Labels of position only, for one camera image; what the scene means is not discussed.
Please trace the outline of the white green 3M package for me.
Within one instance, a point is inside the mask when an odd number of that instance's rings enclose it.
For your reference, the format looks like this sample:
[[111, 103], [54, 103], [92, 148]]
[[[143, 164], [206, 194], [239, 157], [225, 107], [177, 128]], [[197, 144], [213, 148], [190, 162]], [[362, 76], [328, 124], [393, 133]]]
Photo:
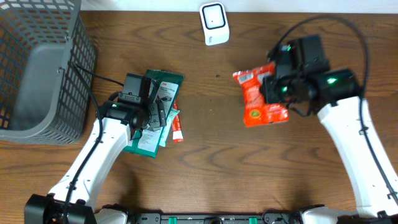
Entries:
[[[184, 76], [163, 70], [146, 71], [146, 77], [155, 81], [155, 98], [163, 102], [165, 107], [166, 118], [170, 110], [177, 109], [176, 96], [180, 90], [180, 85], [184, 80]], [[133, 140], [130, 140], [123, 152], [138, 154], [142, 156], [155, 158], [157, 150], [160, 147], [159, 141], [164, 127], [148, 128], [141, 133], [135, 133]]]

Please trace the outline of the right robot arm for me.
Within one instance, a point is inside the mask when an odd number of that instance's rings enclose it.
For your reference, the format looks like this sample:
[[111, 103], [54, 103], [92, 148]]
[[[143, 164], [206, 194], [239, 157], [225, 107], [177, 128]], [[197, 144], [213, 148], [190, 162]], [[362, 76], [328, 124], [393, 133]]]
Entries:
[[267, 103], [309, 103], [343, 161], [356, 201], [354, 213], [311, 208], [302, 223], [397, 223], [397, 174], [377, 135], [368, 102], [349, 69], [265, 77]]

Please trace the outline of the red tube package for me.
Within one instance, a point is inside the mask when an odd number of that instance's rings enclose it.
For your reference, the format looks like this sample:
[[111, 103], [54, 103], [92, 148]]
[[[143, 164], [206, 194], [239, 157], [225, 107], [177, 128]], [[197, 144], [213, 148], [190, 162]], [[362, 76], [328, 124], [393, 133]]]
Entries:
[[173, 130], [173, 141], [174, 142], [183, 142], [183, 133], [182, 127], [180, 123], [180, 116], [177, 114], [172, 121], [172, 130]]

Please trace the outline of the red candy bag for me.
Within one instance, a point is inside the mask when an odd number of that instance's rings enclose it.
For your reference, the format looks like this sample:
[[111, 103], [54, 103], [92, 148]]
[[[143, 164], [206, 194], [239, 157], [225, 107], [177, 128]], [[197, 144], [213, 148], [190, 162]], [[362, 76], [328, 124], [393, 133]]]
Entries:
[[233, 78], [243, 91], [244, 116], [247, 128], [271, 123], [282, 123], [289, 120], [289, 112], [280, 103], [268, 104], [260, 92], [263, 78], [273, 76], [274, 63], [268, 63], [252, 70], [241, 70], [233, 73]]

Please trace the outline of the mint green wipes pack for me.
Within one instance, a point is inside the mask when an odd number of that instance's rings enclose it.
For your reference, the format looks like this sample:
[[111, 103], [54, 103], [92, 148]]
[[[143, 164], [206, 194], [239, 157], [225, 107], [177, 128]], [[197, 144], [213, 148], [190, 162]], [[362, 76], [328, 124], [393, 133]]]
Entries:
[[162, 134], [160, 136], [159, 146], [165, 147], [167, 142], [167, 137], [170, 132], [170, 128], [172, 127], [172, 122], [174, 118], [179, 114], [179, 110], [171, 109], [169, 115], [167, 116], [167, 124], [162, 130]]

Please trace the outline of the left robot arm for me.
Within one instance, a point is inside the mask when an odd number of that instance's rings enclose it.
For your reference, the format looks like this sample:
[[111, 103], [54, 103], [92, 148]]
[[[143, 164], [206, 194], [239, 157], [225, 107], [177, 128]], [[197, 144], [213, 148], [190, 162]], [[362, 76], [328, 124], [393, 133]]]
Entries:
[[163, 127], [163, 102], [128, 103], [107, 100], [98, 108], [90, 136], [62, 179], [46, 196], [33, 194], [24, 207], [25, 223], [134, 223], [134, 214], [118, 205], [99, 212], [95, 204], [116, 158], [147, 128]]

